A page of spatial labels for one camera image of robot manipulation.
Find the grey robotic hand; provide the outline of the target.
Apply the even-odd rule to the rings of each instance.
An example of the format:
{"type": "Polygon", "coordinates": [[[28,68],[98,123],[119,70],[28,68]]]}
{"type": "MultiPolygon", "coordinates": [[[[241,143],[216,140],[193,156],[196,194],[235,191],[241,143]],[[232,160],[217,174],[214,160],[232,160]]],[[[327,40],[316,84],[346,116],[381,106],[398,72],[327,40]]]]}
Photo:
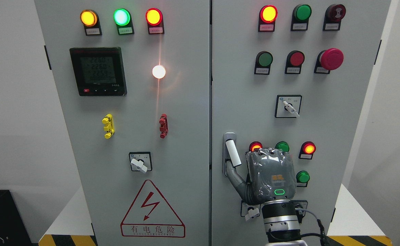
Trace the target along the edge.
{"type": "Polygon", "coordinates": [[[248,205],[260,205],[275,200],[290,200],[297,188],[292,156],[280,149],[261,148],[246,153],[249,181],[236,168],[227,164],[229,181],[248,205]]]}

